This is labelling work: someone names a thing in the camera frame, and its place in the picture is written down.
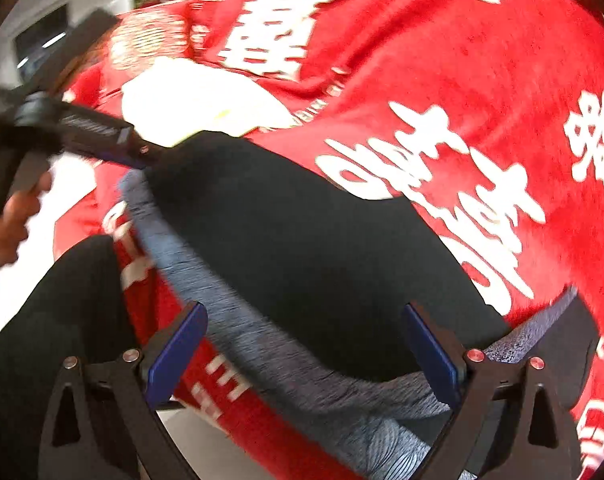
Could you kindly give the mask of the person's left hand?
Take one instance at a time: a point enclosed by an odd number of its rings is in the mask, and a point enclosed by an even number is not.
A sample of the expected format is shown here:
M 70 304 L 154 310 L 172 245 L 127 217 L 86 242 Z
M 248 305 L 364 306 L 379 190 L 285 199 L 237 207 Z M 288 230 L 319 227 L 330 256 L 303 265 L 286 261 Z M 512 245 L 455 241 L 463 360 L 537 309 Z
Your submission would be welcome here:
M 17 192 L 6 203 L 0 215 L 0 268 L 17 261 L 19 246 L 29 237 L 26 224 L 40 212 L 40 199 L 51 188 L 52 174 L 46 171 L 29 191 Z

